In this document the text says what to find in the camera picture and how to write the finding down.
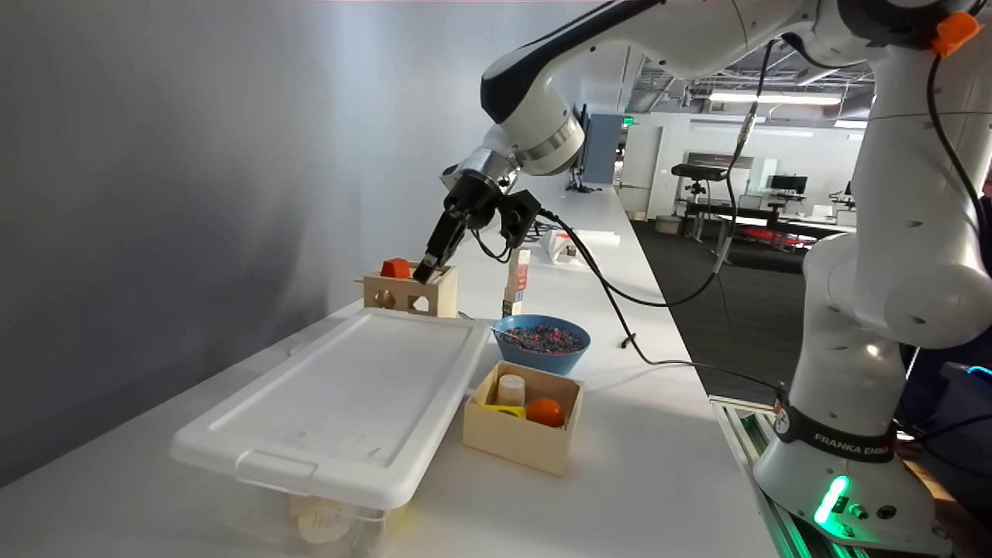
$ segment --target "green light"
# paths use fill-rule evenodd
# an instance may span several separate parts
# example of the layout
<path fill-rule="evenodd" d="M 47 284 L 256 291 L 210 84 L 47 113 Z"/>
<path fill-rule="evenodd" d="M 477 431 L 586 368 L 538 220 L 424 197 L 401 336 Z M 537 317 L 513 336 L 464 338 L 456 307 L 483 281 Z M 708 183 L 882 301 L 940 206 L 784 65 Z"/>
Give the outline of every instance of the green light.
<path fill-rule="evenodd" d="M 831 481 L 826 499 L 819 503 L 819 509 L 814 509 L 814 516 L 811 516 L 819 526 L 827 526 L 831 512 L 835 512 L 836 499 L 841 499 L 846 489 L 848 489 L 848 477 L 846 477 L 846 475 L 841 475 L 841 477 Z"/>

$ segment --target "bowl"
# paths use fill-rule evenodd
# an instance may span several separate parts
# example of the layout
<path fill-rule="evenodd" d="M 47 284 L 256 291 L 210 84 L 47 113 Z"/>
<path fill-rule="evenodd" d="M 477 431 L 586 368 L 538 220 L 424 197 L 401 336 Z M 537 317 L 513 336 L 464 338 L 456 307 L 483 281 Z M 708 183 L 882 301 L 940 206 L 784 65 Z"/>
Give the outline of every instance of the bowl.
<path fill-rule="evenodd" d="M 503 361 L 566 376 L 589 348 L 578 321 L 538 313 L 506 317 L 494 324 Z"/>

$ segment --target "floor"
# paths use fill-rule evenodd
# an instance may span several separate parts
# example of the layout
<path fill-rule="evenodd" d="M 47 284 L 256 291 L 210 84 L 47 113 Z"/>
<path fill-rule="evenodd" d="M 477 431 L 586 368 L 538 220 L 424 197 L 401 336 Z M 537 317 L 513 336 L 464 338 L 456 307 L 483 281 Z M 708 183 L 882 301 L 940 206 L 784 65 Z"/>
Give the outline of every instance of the floor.
<path fill-rule="evenodd" d="M 705 241 L 662 236 L 651 224 L 634 224 L 634 233 L 669 301 L 708 279 L 712 233 Z M 790 381 L 799 358 L 803 254 L 734 246 L 727 260 L 719 279 L 702 298 L 672 307 L 672 317 L 709 394 L 771 402 L 770 383 Z"/>

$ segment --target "table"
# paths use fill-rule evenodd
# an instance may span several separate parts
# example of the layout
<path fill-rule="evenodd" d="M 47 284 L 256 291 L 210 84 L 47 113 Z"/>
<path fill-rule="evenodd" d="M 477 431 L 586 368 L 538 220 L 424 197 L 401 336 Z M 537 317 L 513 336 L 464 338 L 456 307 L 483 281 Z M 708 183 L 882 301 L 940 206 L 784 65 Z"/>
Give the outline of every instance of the table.
<path fill-rule="evenodd" d="M 617 233 L 621 241 L 593 246 L 601 271 L 621 289 L 658 293 L 613 192 L 537 196 L 578 228 Z M 459 249 L 456 268 L 461 310 L 495 318 L 506 268 L 470 246 Z M 538 251 L 525 310 L 566 317 L 596 338 L 573 372 L 589 391 L 573 470 L 550 477 L 474 452 L 459 443 L 456 420 L 414 499 L 394 518 L 385 554 L 776 554 L 760 495 L 691 366 L 648 368 L 621 349 L 621 324 L 589 271 L 562 271 Z M 628 307 L 628 321 L 651 358 L 688 358 L 666 310 Z M 286 495 L 170 461 L 167 443 L 331 324 L 321 318 L 3 488 L 0 554 L 324 554 L 299 538 Z"/>

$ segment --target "white plastic tray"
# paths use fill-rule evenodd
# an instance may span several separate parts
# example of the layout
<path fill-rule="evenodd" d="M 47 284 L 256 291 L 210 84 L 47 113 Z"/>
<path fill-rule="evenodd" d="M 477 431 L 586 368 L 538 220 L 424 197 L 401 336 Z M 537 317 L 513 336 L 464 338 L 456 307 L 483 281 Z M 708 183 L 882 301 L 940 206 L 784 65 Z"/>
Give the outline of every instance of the white plastic tray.
<path fill-rule="evenodd" d="M 401 509 L 486 336 L 480 321 L 364 310 L 178 431 L 170 457 L 294 495 Z"/>

